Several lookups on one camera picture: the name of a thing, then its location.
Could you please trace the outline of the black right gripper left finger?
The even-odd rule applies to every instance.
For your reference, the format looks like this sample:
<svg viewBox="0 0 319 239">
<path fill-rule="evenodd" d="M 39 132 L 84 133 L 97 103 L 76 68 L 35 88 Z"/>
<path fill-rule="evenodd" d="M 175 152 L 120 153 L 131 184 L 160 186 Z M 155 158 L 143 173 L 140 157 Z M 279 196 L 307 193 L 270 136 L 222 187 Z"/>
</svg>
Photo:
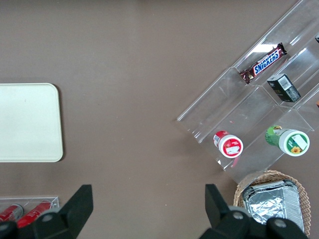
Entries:
<svg viewBox="0 0 319 239">
<path fill-rule="evenodd" d="M 82 185 L 59 210 L 50 209 L 18 230 L 19 239 L 75 239 L 93 212 L 92 185 Z"/>
</svg>

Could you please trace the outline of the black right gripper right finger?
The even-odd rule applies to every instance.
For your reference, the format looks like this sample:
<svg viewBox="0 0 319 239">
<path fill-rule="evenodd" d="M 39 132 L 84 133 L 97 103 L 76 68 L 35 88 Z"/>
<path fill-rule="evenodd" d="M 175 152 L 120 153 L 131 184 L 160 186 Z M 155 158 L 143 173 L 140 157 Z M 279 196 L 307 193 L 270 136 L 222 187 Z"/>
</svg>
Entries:
<svg viewBox="0 0 319 239">
<path fill-rule="evenodd" d="M 205 210 L 211 227 L 201 239 L 266 239 L 266 226 L 246 213 L 229 209 L 214 184 L 205 185 Z"/>
</svg>

